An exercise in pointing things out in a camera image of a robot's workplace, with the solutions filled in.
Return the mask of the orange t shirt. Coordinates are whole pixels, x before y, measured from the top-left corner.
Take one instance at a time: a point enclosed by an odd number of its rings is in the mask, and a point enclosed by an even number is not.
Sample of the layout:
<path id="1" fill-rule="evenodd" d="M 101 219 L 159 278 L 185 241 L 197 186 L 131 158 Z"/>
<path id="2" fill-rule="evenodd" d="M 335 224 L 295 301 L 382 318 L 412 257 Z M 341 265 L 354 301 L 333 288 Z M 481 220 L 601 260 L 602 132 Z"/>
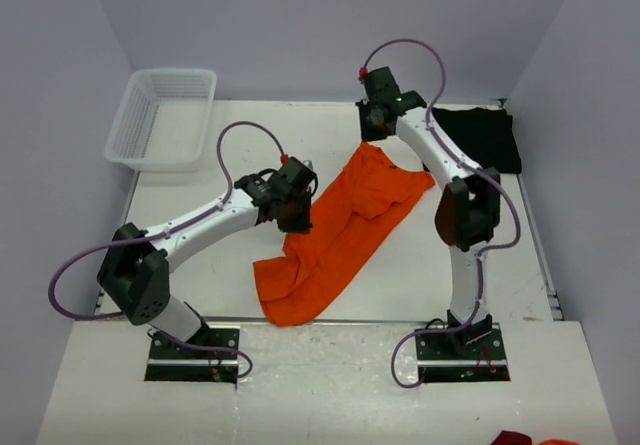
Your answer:
<path id="1" fill-rule="evenodd" d="M 253 263 L 267 321 L 286 327 L 317 318 L 434 186 L 430 173 L 404 170 L 361 143 L 312 204 L 311 231 L 287 234 L 281 256 Z"/>

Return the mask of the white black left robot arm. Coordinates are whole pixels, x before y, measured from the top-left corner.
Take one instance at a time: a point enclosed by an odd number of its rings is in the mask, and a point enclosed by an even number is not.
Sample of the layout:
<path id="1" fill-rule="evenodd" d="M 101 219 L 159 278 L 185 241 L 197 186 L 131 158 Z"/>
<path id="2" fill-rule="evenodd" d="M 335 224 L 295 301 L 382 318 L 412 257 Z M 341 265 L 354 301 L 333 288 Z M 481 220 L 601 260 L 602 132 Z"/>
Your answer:
<path id="1" fill-rule="evenodd" d="M 212 202 L 172 222 L 116 230 L 97 281 L 135 325 L 149 325 L 187 358 L 219 347 L 190 305 L 170 291 L 170 276 L 209 246 L 238 232 L 275 222 L 284 233 L 308 233 L 318 177 L 308 161 L 288 157 L 276 170 L 245 175 Z"/>

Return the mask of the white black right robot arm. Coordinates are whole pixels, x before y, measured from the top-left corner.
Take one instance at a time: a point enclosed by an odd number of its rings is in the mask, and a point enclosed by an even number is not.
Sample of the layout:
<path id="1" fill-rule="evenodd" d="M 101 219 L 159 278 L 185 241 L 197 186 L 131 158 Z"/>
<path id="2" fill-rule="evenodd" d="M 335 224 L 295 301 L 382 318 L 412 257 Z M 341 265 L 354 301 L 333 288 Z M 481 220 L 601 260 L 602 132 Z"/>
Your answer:
<path id="1" fill-rule="evenodd" d="M 447 310 L 446 345 L 456 357 L 477 351 L 492 330 L 486 305 L 486 257 L 500 221 L 500 195 L 487 180 L 500 180 L 493 168 L 482 170 L 444 132 L 426 101 L 403 92 L 391 70 L 359 71 L 365 98 L 358 101 L 360 133 L 366 142 L 398 137 L 416 153 L 441 189 L 436 210 L 438 236 L 450 252 L 452 297 Z"/>

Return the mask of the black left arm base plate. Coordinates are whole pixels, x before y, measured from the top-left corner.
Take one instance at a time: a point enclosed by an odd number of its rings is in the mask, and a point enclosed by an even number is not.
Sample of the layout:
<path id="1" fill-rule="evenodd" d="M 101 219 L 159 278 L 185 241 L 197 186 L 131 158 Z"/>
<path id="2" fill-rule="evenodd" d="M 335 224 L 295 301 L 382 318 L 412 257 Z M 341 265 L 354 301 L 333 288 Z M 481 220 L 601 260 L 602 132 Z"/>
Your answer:
<path id="1" fill-rule="evenodd" d="M 149 329 L 147 335 L 151 344 L 144 376 L 146 382 L 237 383 L 239 328 L 212 328 L 199 341 L 203 346 L 227 347 L 233 352 L 183 348 L 154 329 Z"/>

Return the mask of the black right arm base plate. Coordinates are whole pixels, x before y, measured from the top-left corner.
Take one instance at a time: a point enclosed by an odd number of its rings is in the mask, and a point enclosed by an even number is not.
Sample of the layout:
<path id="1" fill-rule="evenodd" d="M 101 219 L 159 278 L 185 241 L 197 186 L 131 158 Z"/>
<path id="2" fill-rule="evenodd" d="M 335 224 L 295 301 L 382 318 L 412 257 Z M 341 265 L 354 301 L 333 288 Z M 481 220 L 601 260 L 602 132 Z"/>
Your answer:
<path id="1" fill-rule="evenodd" d="M 508 382 L 510 371 L 501 329 L 463 344 L 452 333 L 421 334 L 414 338 L 420 384 Z"/>

